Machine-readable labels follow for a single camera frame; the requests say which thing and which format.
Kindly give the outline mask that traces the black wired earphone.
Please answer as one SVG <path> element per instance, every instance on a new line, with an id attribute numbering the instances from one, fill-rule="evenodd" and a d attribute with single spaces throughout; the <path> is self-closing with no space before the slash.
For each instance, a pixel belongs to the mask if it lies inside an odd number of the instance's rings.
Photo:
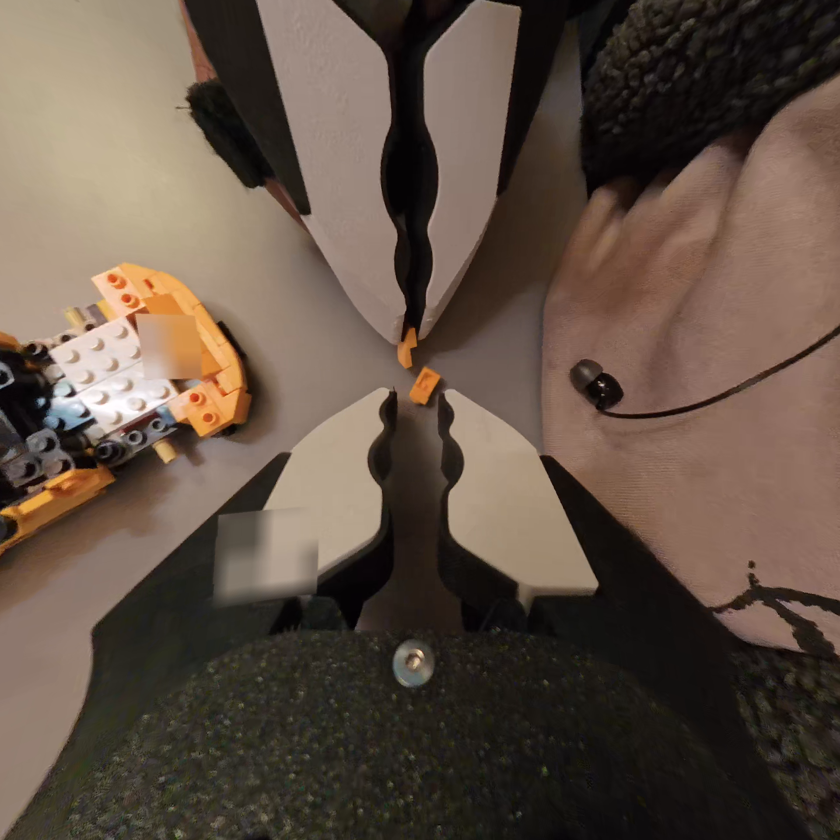
<path id="1" fill-rule="evenodd" d="M 624 399 L 624 391 L 618 380 L 604 372 L 603 368 L 593 360 L 582 359 L 570 368 L 570 383 L 573 388 L 591 404 L 594 409 L 604 417 L 627 421 L 646 421 L 653 419 L 666 419 L 680 417 L 698 412 L 709 406 L 722 403 L 729 398 L 739 395 L 754 386 L 769 380 L 769 378 L 790 369 L 800 363 L 813 353 L 821 350 L 839 336 L 839 327 L 823 335 L 817 341 L 805 347 L 799 353 L 771 366 L 738 383 L 727 390 L 710 396 L 704 400 L 693 402 L 683 406 L 672 407 L 665 410 L 646 413 L 621 413 L 615 410 L 616 406 Z"/>

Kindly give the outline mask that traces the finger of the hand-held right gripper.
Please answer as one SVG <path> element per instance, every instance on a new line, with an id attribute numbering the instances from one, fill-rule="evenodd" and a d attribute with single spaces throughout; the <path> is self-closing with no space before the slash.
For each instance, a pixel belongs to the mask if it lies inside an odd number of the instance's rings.
<path id="1" fill-rule="evenodd" d="M 423 54 L 422 125 L 436 182 L 421 228 L 431 264 L 420 340 L 454 296 L 497 203 L 521 15 L 517 5 L 468 3 Z"/>
<path id="2" fill-rule="evenodd" d="M 302 221 L 356 310 L 399 343 L 406 300 L 383 186 L 393 124 L 385 52 L 339 2 L 257 8 L 308 200 Z"/>

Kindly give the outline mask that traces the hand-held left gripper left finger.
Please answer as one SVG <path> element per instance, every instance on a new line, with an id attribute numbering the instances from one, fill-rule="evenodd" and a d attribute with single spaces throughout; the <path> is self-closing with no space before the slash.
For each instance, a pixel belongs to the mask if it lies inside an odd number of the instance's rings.
<path id="1" fill-rule="evenodd" d="M 381 387 L 318 425 L 291 450 L 263 507 L 313 544 L 305 595 L 335 602 L 350 629 L 394 570 L 385 484 L 397 404 L 396 391 Z"/>

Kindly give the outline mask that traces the orange and grey lego car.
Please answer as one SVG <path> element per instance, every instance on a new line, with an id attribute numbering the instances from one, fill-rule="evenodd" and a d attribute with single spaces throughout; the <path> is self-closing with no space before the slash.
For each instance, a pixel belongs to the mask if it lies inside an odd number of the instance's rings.
<path id="1" fill-rule="evenodd" d="M 249 417 L 245 356 L 185 284 L 126 263 L 91 282 L 100 300 L 67 309 L 57 335 L 2 333 L 2 553 L 102 495 L 143 452 L 168 464 L 179 433 L 228 436 Z M 143 317 L 195 330 L 197 375 L 145 370 Z"/>

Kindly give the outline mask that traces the pale pink shirt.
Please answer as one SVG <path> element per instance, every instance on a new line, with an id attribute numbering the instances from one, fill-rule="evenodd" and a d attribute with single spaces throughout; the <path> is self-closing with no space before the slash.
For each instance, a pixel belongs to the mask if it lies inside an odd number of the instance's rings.
<path id="1" fill-rule="evenodd" d="M 838 339 L 724 401 L 615 419 L 570 370 L 600 364 L 623 413 L 702 402 L 838 326 L 839 79 L 756 138 L 720 139 L 644 191 L 597 190 L 544 310 L 544 447 L 745 641 L 838 656 Z"/>

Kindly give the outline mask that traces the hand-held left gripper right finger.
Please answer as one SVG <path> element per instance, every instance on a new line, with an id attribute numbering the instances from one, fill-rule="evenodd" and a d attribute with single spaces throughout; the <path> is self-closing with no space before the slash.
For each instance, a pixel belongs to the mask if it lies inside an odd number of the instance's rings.
<path id="1" fill-rule="evenodd" d="M 438 398 L 437 430 L 437 572 L 462 626 L 499 607 L 525 623 L 538 600 L 591 599 L 599 582 L 539 451 L 455 389 Z"/>

